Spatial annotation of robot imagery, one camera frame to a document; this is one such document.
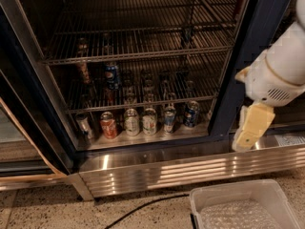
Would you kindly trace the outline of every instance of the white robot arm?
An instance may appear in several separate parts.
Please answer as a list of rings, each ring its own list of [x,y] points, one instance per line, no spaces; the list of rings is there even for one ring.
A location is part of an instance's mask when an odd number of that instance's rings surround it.
[[[297,22],[235,78],[245,83],[254,101],[243,106],[233,149],[250,150],[275,118],[274,107],[285,106],[305,92],[305,0],[296,2]]]

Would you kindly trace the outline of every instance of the ventilation grille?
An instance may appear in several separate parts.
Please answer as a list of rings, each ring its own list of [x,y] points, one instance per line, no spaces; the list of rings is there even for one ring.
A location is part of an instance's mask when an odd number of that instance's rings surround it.
[[[270,89],[268,91],[268,97],[276,101],[283,101],[289,99],[290,96],[285,91],[279,89]]]

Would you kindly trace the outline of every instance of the power cord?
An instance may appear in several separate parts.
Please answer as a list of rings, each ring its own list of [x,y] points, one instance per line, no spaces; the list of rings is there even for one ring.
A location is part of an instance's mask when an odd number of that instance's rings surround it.
[[[164,201],[164,200],[169,200],[169,199],[174,199],[174,198],[183,198],[183,197],[187,197],[188,195],[184,194],[184,195],[176,195],[176,196],[171,196],[171,197],[166,197],[166,198],[159,198],[147,203],[142,204],[141,206],[138,206],[137,208],[131,210],[129,213],[125,214],[123,217],[117,219],[116,221],[114,221],[112,224],[108,225],[105,227],[105,229],[110,229],[112,227],[114,227],[114,225],[116,225],[118,222],[122,221],[123,219],[127,218],[128,216],[132,215],[134,212],[143,209],[144,207],[147,207],[151,204],[160,202],[160,201]]]

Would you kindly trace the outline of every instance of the plastic bin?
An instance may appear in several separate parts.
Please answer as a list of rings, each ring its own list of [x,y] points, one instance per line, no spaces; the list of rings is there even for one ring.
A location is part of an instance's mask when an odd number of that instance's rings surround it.
[[[301,228],[272,179],[196,188],[191,190],[190,200],[198,229]]]

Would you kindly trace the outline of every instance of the speckled floor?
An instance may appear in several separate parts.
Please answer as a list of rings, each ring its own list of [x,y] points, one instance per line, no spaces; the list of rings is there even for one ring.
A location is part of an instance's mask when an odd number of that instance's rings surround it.
[[[1,192],[0,228],[108,228],[131,210],[156,199],[187,195],[196,187],[262,178],[271,178],[279,183],[298,220],[305,225],[305,168],[302,168],[86,202],[68,185]],[[190,212],[189,197],[161,200],[137,210],[109,228],[192,229]]]

